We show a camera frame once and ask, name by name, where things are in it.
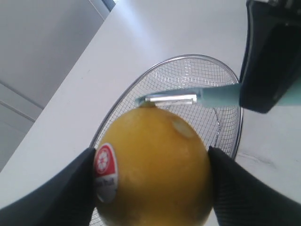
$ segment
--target red sticker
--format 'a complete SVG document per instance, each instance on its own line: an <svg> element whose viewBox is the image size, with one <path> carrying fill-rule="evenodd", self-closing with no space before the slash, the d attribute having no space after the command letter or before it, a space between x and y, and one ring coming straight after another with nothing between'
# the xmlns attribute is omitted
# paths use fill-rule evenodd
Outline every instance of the red sticker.
<svg viewBox="0 0 301 226"><path fill-rule="evenodd" d="M103 144L94 160L97 197L105 203L112 202L118 185L118 167L112 145Z"/></svg>

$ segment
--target strainer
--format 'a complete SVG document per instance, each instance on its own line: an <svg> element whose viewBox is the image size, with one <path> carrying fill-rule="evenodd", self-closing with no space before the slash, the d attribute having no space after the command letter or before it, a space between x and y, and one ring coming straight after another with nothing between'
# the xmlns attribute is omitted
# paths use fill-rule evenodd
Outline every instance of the strainer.
<svg viewBox="0 0 301 226"><path fill-rule="evenodd" d="M123 113L135 108L135 99L149 93L179 88L224 86L238 83L234 72L224 63L203 55L183 55L159 63L141 75L111 108L95 137L98 147L109 125ZM235 158L242 127L242 109L237 106L205 108L202 105L162 106L185 119L202 138L205 146L222 149ZM92 226L104 225L94 210Z"/></svg>

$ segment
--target lemon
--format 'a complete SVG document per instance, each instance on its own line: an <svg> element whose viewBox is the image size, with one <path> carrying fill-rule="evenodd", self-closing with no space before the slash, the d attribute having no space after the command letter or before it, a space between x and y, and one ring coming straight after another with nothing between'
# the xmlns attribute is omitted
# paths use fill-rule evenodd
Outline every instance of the lemon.
<svg viewBox="0 0 301 226"><path fill-rule="evenodd" d="M131 110L101 140L95 191L109 226L199 226L212 209L206 148L179 116L156 107Z"/></svg>

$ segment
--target table surface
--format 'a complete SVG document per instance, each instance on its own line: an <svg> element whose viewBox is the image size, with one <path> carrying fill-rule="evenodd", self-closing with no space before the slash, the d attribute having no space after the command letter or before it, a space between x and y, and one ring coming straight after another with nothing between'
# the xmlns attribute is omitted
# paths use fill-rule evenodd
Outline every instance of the table surface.
<svg viewBox="0 0 301 226"><path fill-rule="evenodd" d="M0 208L33 191L89 146L122 92L153 65L182 54L214 57L239 75L245 1L122 0L0 173ZM301 108L244 112L237 162L301 202ZM214 217L208 224L216 225Z"/></svg>

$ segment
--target metal strainer rim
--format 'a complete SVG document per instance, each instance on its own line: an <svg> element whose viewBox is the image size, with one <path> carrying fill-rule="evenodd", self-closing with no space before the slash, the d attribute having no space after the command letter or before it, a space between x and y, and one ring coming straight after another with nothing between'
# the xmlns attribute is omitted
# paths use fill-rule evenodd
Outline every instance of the metal strainer rim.
<svg viewBox="0 0 301 226"><path fill-rule="evenodd" d="M90 147L95 147L97 140L99 138L99 135L101 133L101 131L103 130L103 127L105 126L105 124L107 123L108 119L110 118L110 116L113 114L114 110L116 109L116 107L118 106L118 104L127 96L127 94L132 90L132 88L138 84L147 74L151 73L152 71L154 71L155 69L157 69L158 67L168 64L170 62L174 62L177 60L183 60L183 59L201 59L201 60L206 60L209 61L211 63L214 63L218 66L220 66L221 68L223 68L229 75L232 76L232 78L238 83L238 78L235 75L235 73L223 62L221 62L220 60L217 60L213 57L210 56L206 56L206 55L199 55L199 54L186 54L186 55L179 55L179 56L175 56L172 58L169 58L167 60L164 60L158 64L155 64L153 67L151 67L149 70L147 70L146 72L144 72L142 75L140 75L122 94L121 96L117 99L117 101L114 103L114 105L111 107L111 109L109 110L109 112L106 114L106 116L104 117L103 121L101 122L101 124L99 125L91 143L90 143ZM236 140L235 140L235 145L233 147L232 150L232 155L231 158L235 159L237 151L238 151L238 147L239 147L239 142L240 142L240 138L241 138L241 131L242 131L242 125L243 125L243 109L240 107L239 108L239 119L238 119L238 126L237 126L237 136L236 136Z"/></svg>

